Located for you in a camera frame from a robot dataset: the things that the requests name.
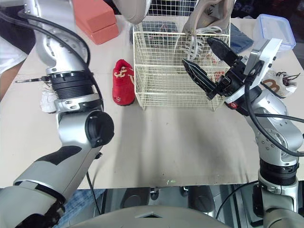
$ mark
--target red shoe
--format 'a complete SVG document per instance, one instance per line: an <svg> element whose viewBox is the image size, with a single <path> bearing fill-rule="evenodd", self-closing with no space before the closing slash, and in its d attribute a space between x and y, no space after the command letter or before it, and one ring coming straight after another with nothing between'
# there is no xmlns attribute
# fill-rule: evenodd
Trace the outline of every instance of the red shoe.
<svg viewBox="0 0 304 228"><path fill-rule="evenodd" d="M135 100L134 72L123 59L118 60L113 69L112 96L114 102L122 106L130 105Z"/></svg>

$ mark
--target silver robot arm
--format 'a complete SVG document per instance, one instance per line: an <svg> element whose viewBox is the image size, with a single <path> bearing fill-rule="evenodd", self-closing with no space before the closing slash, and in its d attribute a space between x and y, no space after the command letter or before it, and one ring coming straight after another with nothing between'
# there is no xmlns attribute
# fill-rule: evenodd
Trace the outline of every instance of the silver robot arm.
<svg viewBox="0 0 304 228"><path fill-rule="evenodd" d="M26 0L26 13L74 30L74 14L68 0ZM83 59L84 44L67 32L36 23L65 41ZM103 145L114 135L111 117L103 112L102 98L94 93L92 73L71 51L36 32L37 52L54 91L57 125L62 147L32 163L0 192L0 227L53 227L64 213L63 205L85 177Z"/></svg>
<svg viewBox="0 0 304 228"><path fill-rule="evenodd" d="M260 132L249 117L244 96L246 83L249 103L255 114L288 115L283 102L269 90L258 85L275 60L281 40L261 40L255 44L247 65L223 41L207 38L213 53L231 68L216 83L209 80L207 73L195 63L183 60L186 71L199 85L209 99L215 95L226 97L226 104L246 117L256 135L260 157L259 183L254 186L253 208L256 215L264 219L265 228L303 227L304 218L298 212L298 179L296 170L299 158L275 146ZM295 155L303 143L300 130L290 121L282 118L257 117L263 128L279 144Z"/></svg>

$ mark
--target white tabletop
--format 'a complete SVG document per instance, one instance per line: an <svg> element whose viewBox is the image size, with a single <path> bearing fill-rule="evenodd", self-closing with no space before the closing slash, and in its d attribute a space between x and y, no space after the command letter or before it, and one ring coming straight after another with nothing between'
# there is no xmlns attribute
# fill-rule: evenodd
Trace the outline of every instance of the white tabletop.
<svg viewBox="0 0 304 228"><path fill-rule="evenodd" d="M155 187L244 183L257 180L258 148L254 133L236 111L225 106L212 112L204 108L147 107L135 103L117 106L112 101L112 69L123 58L133 63L130 25L117 16L120 35L96 46L88 42L90 69L104 97L105 111L115 124L115 136L102 149L103 156L89 172L95 188ZM232 19L249 37L255 20ZM289 74L301 72L297 91L284 99L292 116L303 117L304 71L294 53L277 59L273 68ZM17 79L45 75L46 66L35 49ZM9 186L37 158L58 150L54 114L41 112L42 83L13 83L0 103L0 188ZM296 123L302 132L304 125ZM304 159L297 176L304 180ZM86 180L80 188L88 188Z"/></svg>

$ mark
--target pink box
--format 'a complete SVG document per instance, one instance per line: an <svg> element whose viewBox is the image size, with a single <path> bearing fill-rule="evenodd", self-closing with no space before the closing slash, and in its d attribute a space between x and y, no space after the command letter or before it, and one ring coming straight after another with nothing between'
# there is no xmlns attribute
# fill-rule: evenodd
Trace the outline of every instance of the pink box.
<svg viewBox="0 0 304 228"><path fill-rule="evenodd" d="M103 0L73 0L74 14L78 21L97 32L116 23L113 9Z"/></svg>
<svg viewBox="0 0 304 228"><path fill-rule="evenodd" d="M96 32L91 32L88 28L84 26L83 23L81 23L80 20L78 20L77 17L75 17L77 26L84 31L84 33L97 45L103 44L107 42L108 40L111 40L118 36L119 31L116 24L112 24L110 26L107 26L103 29L100 29Z"/></svg>

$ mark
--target white wire basket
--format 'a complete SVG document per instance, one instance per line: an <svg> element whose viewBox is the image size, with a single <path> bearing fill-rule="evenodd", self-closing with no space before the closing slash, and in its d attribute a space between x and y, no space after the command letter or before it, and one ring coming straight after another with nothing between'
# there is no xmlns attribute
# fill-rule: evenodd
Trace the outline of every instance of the white wire basket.
<svg viewBox="0 0 304 228"><path fill-rule="evenodd" d="M208 100L181 62L191 57L214 82L229 69L212 53L206 38L216 37L229 45L230 25L222 35L198 34L196 52L189 51L191 36L182 29L195 5L195 0L152 0L146 18L133 28L135 94L143 109L178 106L216 110L223 104L219 95Z"/></svg>

